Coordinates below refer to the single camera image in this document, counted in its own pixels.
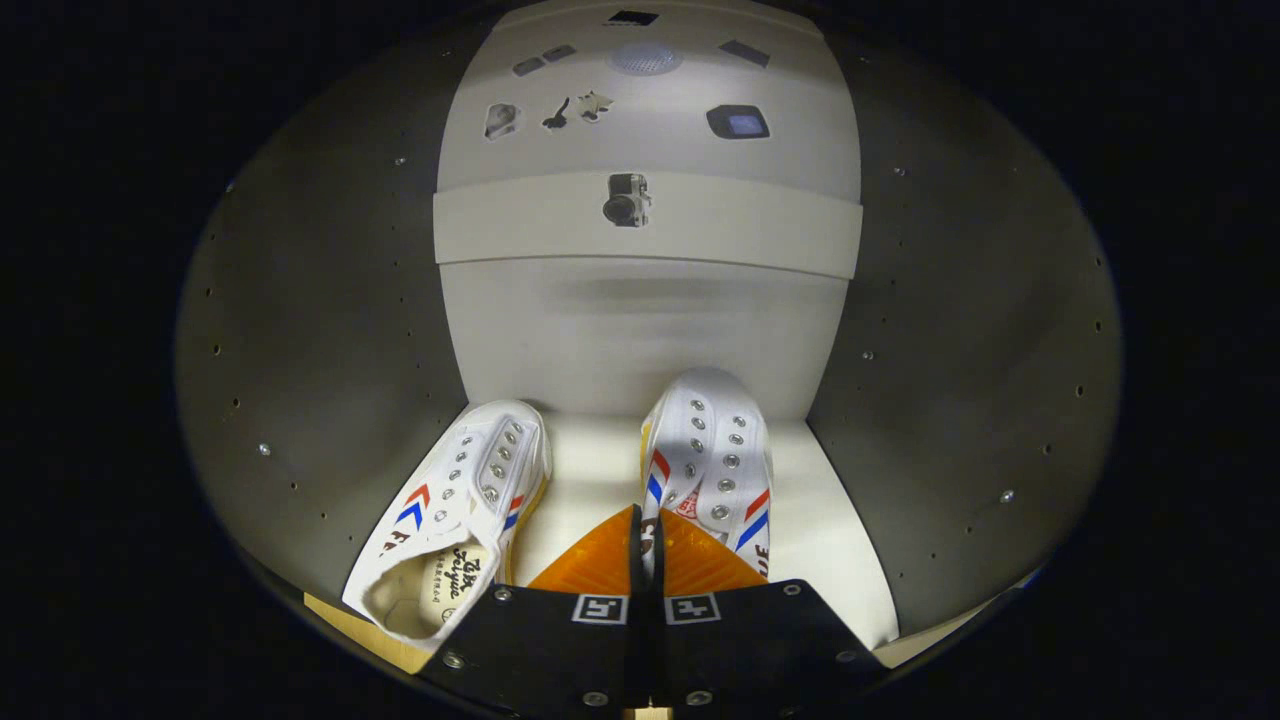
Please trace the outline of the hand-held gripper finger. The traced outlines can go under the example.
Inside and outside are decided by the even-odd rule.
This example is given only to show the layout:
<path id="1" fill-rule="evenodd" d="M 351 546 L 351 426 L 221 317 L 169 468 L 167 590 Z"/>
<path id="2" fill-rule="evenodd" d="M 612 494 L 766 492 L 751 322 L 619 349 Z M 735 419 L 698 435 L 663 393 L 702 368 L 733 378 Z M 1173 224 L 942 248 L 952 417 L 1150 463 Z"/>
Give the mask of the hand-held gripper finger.
<path id="1" fill-rule="evenodd" d="M 808 582 L 768 582 L 678 514 L 655 569 L 653 697 L 677 719 L 835 719 L 890 678 Z"/>
<path id="2" fill-rule="evenodd" d="M 628 505 L 529 585 L 492 587 L 419 673 L 480 719 L 623 719 L 646 700 L 649 594 Z"/>

